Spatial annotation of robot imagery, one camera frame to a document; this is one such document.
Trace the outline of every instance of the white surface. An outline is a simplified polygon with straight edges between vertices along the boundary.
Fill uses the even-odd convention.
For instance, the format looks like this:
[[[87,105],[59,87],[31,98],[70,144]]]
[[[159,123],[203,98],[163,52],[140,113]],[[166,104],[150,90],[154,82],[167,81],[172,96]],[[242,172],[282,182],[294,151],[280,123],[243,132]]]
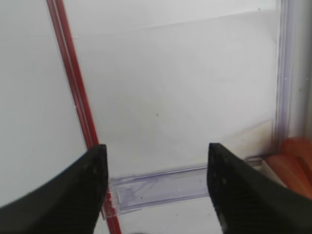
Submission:
[[[143,209],[119,221],[122,234],[222,234],[210,198]]]
[[[205,163],[209,142],[273,119],[274,16],[75,39],[110,175]]]
[[[312,139],[312,89],[310,89],[310,84],[312,84],[312,1],[300,0],[295,2],[295,44],[289,136],[306,136]]]
[[[110,176],[205,163],[209,142],[262,123],[252,138],[259,148],[248,153],[266,148],[276,103],[275,1],[66,0],[65,6],[97,134],[108,145]],[[119,220],[123,234],[221,233],[209,199]]]
[[[75,36],[273,10],[275,0],[65,0]]]
[[[45,1],[0,1],[0,206],[85,151]]]

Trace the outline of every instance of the red plastic edge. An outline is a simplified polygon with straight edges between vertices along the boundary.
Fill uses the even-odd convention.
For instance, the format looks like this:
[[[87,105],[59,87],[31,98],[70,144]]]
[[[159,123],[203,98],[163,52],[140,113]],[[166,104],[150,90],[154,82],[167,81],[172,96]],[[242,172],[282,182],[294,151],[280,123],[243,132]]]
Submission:
[[[78,118],[81,124],[83,137],[88,149],[98,144],[98,136],[94,126],[88,98],[85,92],[75,47],[66,16],[63,0],[47,0],[52,24],[58,41],[59,50],[63,59],[69,86],[74,98]],[[121,234],[116,212],[112,209],[110,192],[107,191],[104,210],[113,213],[114,217],[106,219],[111,234]]]

